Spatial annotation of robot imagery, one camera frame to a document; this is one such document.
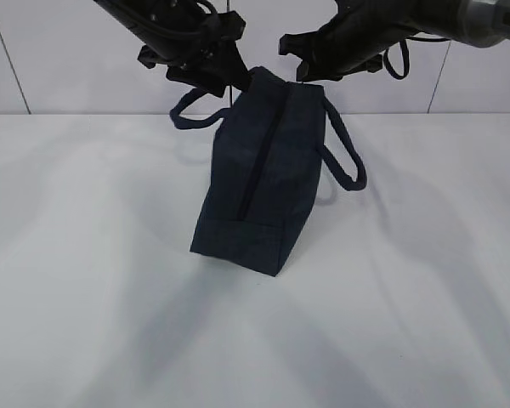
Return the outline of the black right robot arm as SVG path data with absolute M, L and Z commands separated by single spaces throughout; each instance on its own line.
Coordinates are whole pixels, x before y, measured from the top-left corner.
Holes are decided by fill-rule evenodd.
M 337 14 L 319 30 L 286 34 L 281 55 L 297 56 L 299 82 L 335 81 L 386 70 L 405 79 L 408 43 L 456 41 L 489 48 L 510 41 L 510 0 L 339 1 Z

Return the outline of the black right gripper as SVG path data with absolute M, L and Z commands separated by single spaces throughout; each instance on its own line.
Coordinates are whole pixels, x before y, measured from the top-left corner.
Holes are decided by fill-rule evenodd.
M 396 80 L 411 68 L 407 42 L 418 33 L 435 42 L 459 30 L 460 1 L 338 1 L 337 13 L 321 28 L 281 37 L 278 52 L 302 60 L 299 82 L 340 81 L 354 73 L 386 69 Z

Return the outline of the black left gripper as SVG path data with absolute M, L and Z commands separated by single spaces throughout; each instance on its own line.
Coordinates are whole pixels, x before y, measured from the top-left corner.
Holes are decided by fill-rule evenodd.
M 247 91 L 252 74 L 236 46 L 246 22 L 209 1 L 100 0 L 96 3 L 142 43 L 138 61 L 168 65 L 166 78 L 223 97 L 227 86 Z M 201 64 L 212 59 L 212 64 Z

